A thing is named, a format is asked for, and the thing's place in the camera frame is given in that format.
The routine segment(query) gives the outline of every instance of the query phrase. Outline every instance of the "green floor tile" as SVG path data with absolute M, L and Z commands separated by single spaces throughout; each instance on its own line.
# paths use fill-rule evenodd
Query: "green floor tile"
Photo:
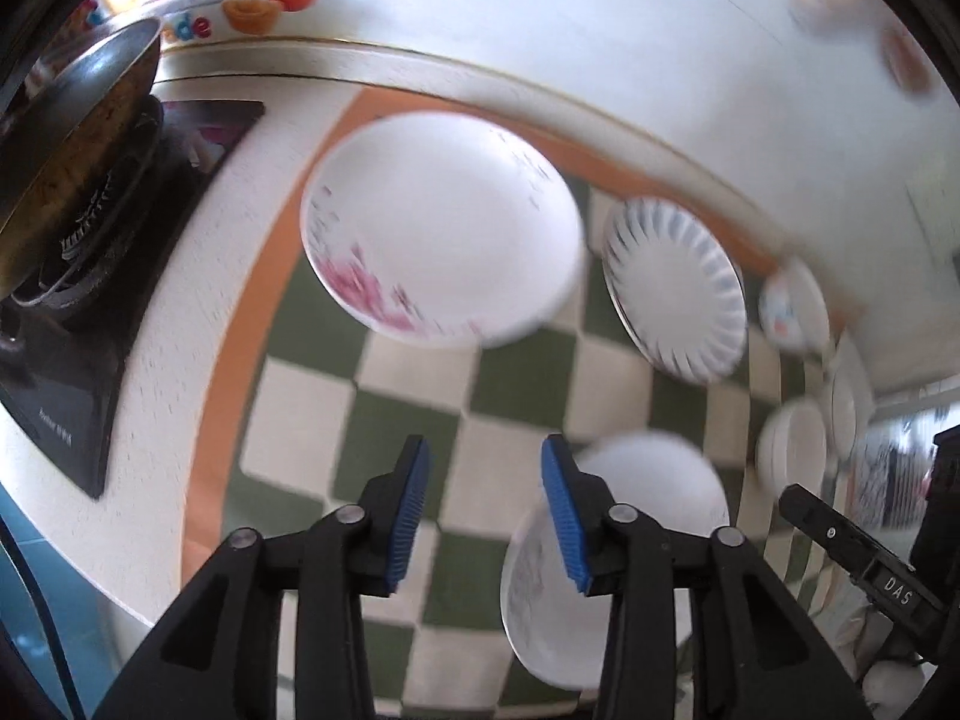
M 837 475 L 834 474 L 824 474 L 824 480 L 822 485 L 820 485 L 820 500 L 826 502 L 829 506 L 833 506 L 833 497 L 836 495 L 837 491 Z
M 786 565 L 786 575 L 784 581 L 786 584 L 793 584 L 794 581 L 803 579 L 806 572 L 806 564 L 810 560 L 810 547 L 813 541 L 806 533 L 794 533 L 793 541 L 790 542 L 790 560 Z
M 806 377 L 803 373 L 803 358 L 781 353 L 781 402 L 800 397 L 806 393 Z
M 366 337 L 366 327 L 330 298 L 301 257 L 270 328 L 267 353 L 349 379 L 356 373 Z
M 736 516 L 740 513 L 740 495 L 743 493 L 743 469 L 714 469 L 720 477 L 724 495 L 727 497 L 727 508 L 730 510 L 731 525 L 736 525 Z
M 502 631 L 500 572 L 506 554 L 506 541 L 441 533 L 424 623 Z
M 576 701 L 579 693 L 560 690 L 552 685 L 541 683 L 527 671 L 516 658 L 507 672 L 507 682 L 500 693 L 498 706 L 515 707 L 521 704 L 558 704 L 562 701 Z
M 703 447 L 707 391 L 655 370 L 649 425 L 651 429 L 678 433 L 694 446 Z
M 760 398 L 750 396 L 750 427 L 747 430 L 747 463 L 757 462 L 757 439 L 776 406 Z
M 570 333 L 542 328 L 516 343 L 485 349 L 470 409 L 560 429 L 576 346 Z
M 589 447 L 589 442 L 572 442 L 570 439 L 567 439 L 566 442 L 570 445 L 570 454 L 573 455 L 574 459 L 579 458 L 580 453 Z
M 770 533 L 783 533 L 793 530 L 793 525 L 787 522 L 779 512 L 779 504 L 774 501 L 773 510 L 770 512 Z
M 743 282 L 743 300 L 747 306 L 747 322 L 760 324 L 760 290 L 763 289 L 763 277 L 750 271 L 740 275 Z
M 419 434 L 430 445 L 431 460 L 424 517 L 436 519 L 459 421 L 454 413 L 360 389 L 347 420 L 347 435 L 333 480 L 334 497 L 357 500 L 368 480 L 394 468 L 407 436 Z
M 399 701 L 403 695 L 414 629 L 364 620 L 363 637 L 373 697 Z
M 282 536 L 309 528 L 323 517 L 323 501 L 268 485 L 234 466 L 224 497 L 221 535 L 256 528 L 263 536 Z
M 587 240 L 590 240 L 590 185 L 582 178 L 576 175 L 563 175 L 566 186 L 570 189 L 570 194 L 576 200 L 577 208 L 580 209 L 580 218 L 584 220 L 584 234 Z
M 616 308 L 613 307 L 613 300 L 607 291 L 607 282 L 603 278 L 603 261 L 596 255 L 590 255 L 590 269 L 587 274 L 584 332 L 617 341 L 631 349 L 637 348 L 624 329 Z
M 815 362 L 816 367 L 810 368 L 809 378 L 806 376 L 808 368 L 803 367 L 803 391 L 809 395 L 816 395 L 821 389 L 824 389 L 824 370 L 820 360 L 811 362 Z
M 677 647 L 677 674 L 690 674 L 693 671 L 694 655 L 693 637 L 690 637 Z
M 797 603 L 800 604 L 803 611 L 810 611 L 810 602 L 813 601 L 813 595 L 817 591 L 818 579 L 818 577 L 812 577 L 800 585 L 800 592 L 797 593 Z

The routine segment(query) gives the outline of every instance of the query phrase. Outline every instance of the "wok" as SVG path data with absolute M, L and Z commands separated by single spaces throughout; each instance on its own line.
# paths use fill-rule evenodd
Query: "wok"
M 71 62 L 0 141 L 0 299 L 43 260 L 116 158 L 160 61 L 160 22 L 131 23 Z

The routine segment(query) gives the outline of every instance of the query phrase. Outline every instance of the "wall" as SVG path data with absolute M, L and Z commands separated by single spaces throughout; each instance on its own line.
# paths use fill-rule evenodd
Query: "wall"
M 179 42 L 244 37 L 222 4 L 198 15 L 209 34 Z M 459 59 L 646 129 L 784 228 L 848 312 L 867 308 L 855 329 L 877 386 L 960 370 L 960 288 L 905 191 L 932 155 L 955 161 L 960 114 L 942 86 L 901 95 L 867 37 L 810 37 L 787 0 L 317 0 L 270 33 Z

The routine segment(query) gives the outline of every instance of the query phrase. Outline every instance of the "plate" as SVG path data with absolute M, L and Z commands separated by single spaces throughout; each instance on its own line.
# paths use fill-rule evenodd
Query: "plate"
M 747 346 L 743 286 L 692 213 L 651 197 L 624 203 L 611 215 L 604 273 L 622 322 L 653 365 L 698 384 L 736 368 Z
M 320 161 L 301 237 L 330 295 L 374 331 L 492 346 L 560 309 L 584 233 L 536 148 L 483 119 L 416 112 L 358 129 Z
M 602 440 L 578 458 L 613 497 L 665 528 L 709 536 L 730 522 L 723 485 L 709 461 L 683 439 L 647 431 Z M 690 635 L 690 603 L 674 590 L 676 640 Z M 500 611 L 515 654 L 536 678 L 569 690 L 600 685 L 610 597 L 586 598 L 566 576 L 546 502 L 511 539 L 500 579 Z

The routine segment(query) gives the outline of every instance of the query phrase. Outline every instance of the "screw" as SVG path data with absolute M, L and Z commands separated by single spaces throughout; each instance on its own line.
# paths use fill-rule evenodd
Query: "screw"
M 347 506 L 341 506 L 337 509 L 337 519 L 339 522 L 343 522 L 344 525 L 352 525 L 354 522 L 359 522 L 361 519 L 367 516 L 367 513 L 357 504 L 347 504 Z
M 629 503 L 613 504 L 607 514 L 614 522 L 633 522 L 640 516 L 640 513 Z
M 717 532 L 717 538 L 720 539 L 720 543 L 728 547 L 738 547 L 746 538 L 744 538 L 743 533 L 738 531 L 737 528 L 721 528 Z
M 253 528 L 237 528 L 229 535 L 227 543 L 233 549 L 246 549 L 256 543 L 256 531 Z

